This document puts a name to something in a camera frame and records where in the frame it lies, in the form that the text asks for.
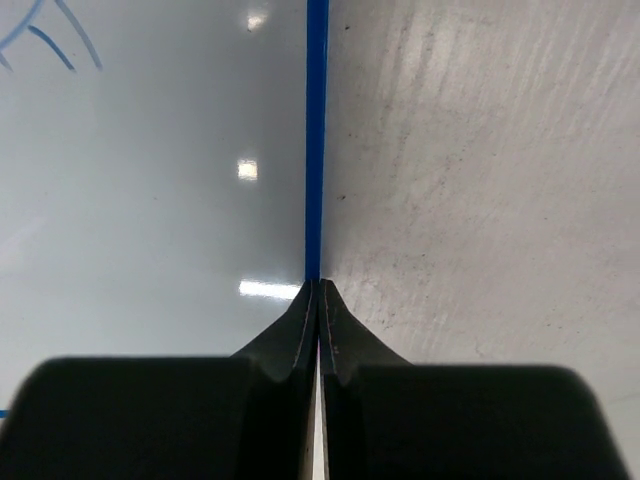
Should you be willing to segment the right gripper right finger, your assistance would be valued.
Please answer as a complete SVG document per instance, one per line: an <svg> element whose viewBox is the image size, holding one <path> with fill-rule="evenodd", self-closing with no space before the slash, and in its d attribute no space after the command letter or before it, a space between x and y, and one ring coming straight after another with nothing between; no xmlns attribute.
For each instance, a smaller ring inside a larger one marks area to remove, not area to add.
<svg viewBox="0 0 640 480"><path fill-rule="evenodd" d="M598 402L553 365L415 365L319 286L332 479L625 479Z"/></svg>

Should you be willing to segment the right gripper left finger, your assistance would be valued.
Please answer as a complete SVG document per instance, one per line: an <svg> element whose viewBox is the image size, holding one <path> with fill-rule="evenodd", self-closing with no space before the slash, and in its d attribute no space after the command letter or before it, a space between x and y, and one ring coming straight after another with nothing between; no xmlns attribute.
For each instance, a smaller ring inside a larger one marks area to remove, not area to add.
<svg viewBox="0 0 640 480"><path fill-rule="evenodd" d="M1 427L5 479L296 479L316 359L317 284L228 357L39 365Z"/></svg>

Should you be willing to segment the blue framed small whiteboard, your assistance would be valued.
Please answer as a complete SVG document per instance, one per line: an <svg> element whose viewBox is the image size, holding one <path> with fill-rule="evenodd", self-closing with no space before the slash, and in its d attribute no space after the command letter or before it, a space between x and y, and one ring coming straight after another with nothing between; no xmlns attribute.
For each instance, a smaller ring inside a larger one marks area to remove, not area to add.
<svg viewBox="0 0 640 480"><path fill-rule="evenodd" d="M1 427L42 363L228 357L315 262L323 1L1 5Z"/></svg>

